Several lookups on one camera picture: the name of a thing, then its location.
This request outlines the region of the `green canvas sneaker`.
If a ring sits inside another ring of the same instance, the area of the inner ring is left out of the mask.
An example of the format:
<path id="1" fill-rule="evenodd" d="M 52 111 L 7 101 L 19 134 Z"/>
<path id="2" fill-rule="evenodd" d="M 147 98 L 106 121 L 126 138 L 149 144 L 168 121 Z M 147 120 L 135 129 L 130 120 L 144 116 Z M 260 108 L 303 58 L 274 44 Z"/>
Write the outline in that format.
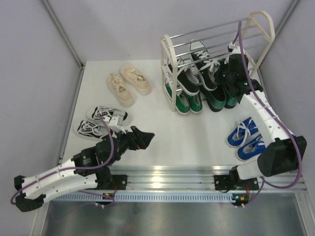
<path id="1" fill-rule="evenodd" d="M 167 82 L 167 80 L 165 80 L 164 83 L 164 90 L 166 92 L 166 95 L 169 99 L 172 99 L 172 89 L 170 87 L 170 84 Z M 186 115 L 189 113 L 190 111 L 190 105 L 189 105 L 189 99 L 187 94 L 183 91 L 176 91 L 176 110 L 182 114 L 182 115 Z"/>
<path id="2" fill-rule="evenodd" d="M 200 93 L 198 93 L 197 95 L 194 95 L 194 96 L 189 95 L 188 99 L 189 99 L 190 110 L 196 114 L 200 113 L 202 111 L 202 108 L 203 108 Z"/>

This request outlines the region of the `green loafer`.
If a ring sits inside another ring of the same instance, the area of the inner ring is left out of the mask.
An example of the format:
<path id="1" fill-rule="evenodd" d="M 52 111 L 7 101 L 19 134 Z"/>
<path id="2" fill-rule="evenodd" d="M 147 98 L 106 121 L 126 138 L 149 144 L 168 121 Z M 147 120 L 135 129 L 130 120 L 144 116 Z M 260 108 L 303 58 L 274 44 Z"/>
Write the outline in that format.
<path id="1" fill-rule="evenodd" d="M 221 85 L 218 85 L 213 91 L 206 90 L 202 85 L 199 88 L 204 94 L 209 108 L 213 112 L 219 112 L 224 108 L 226 104 L 226 95 Z"/>
<path id="2" fill-rule="evenodd" d="M 225 93 L 226 101 L 225 101 L 225 108 L 232 109 L 238 104 L 238 89 L 231 85 L 226 84 L 223 85 L 223 91 Z"/>

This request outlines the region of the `black white sneaker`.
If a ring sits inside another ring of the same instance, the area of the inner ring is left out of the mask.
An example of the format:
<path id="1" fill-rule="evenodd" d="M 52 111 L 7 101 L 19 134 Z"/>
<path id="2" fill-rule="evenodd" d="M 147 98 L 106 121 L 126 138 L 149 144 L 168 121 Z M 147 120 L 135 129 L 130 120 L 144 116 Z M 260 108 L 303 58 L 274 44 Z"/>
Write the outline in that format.
<path id="1" fill-rule="evenodd" d="M 100 115 L 101 117 L 110 118 L 113 116 L 121 115 L 123 116 L 122 126 L 127 126 L 131 121 L 130 115 L 126 111 L 118 108 L 106 106 L 92 106 L 86 111 L 86 117 L 88 120 L 95 123 L 101 123 L 100 119 L 98 118 L 98 115 Z"/>
<path id="2" fill-rule="evenodd" d="M 78 137 L 89 140 L 104 140 L 109 134 L 103 124 L 85 119 L 75 121 L 72 129 Z"/>

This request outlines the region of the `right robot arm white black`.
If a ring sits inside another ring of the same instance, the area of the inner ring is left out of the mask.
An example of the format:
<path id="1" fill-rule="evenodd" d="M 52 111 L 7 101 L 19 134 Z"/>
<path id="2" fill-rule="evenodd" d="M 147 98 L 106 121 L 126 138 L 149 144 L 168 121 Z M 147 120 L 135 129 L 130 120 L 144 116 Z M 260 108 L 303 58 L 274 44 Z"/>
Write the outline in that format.
<path id="1" fill-rule="evenodd" d="M 279 119 L 268 103 L 262 86 L 249 77 L 248 59 L 241 53 L 231 53 L 223 73 L 224 85 L 232 90 L 239 105 L 250 114 L 262 136 L 266 149 L 254 159 L 229 171 L 230 184 L 240 190 L 248 179 L 272 177 L 297 170 L 296 179 L 285 188 L 293 187 L 302 174 L 302 159 L 307 141 L 295 136 Z"/>

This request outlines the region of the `black canvas sneaker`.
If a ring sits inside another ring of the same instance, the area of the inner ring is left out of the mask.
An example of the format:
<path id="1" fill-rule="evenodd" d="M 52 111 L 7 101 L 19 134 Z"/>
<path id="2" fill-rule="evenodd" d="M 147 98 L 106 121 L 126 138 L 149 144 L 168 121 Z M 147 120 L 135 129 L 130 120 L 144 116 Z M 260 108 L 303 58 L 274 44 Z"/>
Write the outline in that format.
<path id="1" fill-rule="evenodd" d="M 191 65 L 177 68 L 177 90 L 176 94 L 180 95 L 182 92 L 189 96 L 195 96 L 199 93 L 199 80 L 192 72 Z"/>
<path id="2" fill-rule="evenodd" d="M 191 60 L 195 62 L 195 66 L 201 75 L 201 82 L 208 91 L 214 91 L 218 83 L 215 81 L 220 62 L 215 58 L 211 58 L 206 45 L 200 40 L 192 40 L 189 44 Z"/>

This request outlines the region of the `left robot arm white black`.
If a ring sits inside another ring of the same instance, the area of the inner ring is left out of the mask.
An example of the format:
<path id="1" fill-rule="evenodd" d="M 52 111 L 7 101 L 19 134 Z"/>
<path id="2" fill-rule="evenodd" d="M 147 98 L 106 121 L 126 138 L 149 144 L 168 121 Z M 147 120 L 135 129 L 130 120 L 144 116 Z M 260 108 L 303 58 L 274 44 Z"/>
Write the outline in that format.
<path id="1" fill-rule="evenodd" d="M 93 147 L 86 148 L 60 165 L 32 177 L 16 176 L 16 193 L 10 203 L 21 212 L 33 211 L 51 200 L 85 189 L 108 189 L 113 184 L 110 166 L 128 150 L 146 149 L 154 133 L 136 126 L 108 135 Z"/>

